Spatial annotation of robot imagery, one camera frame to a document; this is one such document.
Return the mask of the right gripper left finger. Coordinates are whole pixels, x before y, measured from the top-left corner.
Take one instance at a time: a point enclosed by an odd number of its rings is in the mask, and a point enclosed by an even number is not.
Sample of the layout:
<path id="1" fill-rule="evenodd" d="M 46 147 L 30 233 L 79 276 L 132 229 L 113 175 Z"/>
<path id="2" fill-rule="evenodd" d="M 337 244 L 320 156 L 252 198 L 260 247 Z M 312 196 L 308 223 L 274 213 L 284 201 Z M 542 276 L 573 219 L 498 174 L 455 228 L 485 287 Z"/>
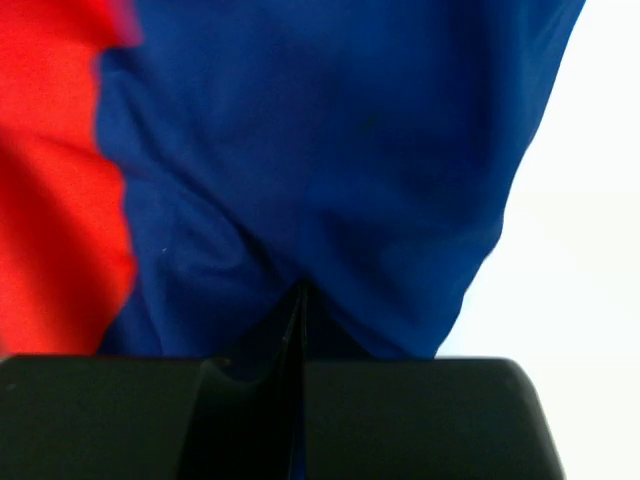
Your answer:
<path id="1" fill-rule="evenodd" d="M 286 479 L 303 291 L 205 359 L 1 361 L 5 479 Z"/>

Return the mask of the rainbow striped shorts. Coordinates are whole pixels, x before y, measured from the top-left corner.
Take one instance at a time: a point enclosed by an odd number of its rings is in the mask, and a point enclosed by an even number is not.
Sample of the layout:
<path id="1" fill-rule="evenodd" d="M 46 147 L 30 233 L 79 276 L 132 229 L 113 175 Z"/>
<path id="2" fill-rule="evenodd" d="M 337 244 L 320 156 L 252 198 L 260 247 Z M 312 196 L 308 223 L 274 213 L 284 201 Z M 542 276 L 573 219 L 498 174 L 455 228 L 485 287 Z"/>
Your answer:
<path id="1" fill-rule="evenodd" d="M 579 1 L 5 1 L 1 361 L 205 359 L 293 288 L 438 359 Z"/>

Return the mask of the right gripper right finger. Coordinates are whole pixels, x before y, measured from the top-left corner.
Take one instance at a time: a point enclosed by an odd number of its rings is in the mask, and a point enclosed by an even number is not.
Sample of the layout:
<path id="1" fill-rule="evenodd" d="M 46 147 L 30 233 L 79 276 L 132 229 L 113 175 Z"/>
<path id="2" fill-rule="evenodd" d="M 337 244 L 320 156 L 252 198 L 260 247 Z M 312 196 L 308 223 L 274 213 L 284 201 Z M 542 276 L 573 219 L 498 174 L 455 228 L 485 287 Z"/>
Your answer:
<path id="1" fill-rule="evenodd" d="M 309 479 L 560 479 L 539 396 L 501 358 L 379 360 L 300 306 Z"/>

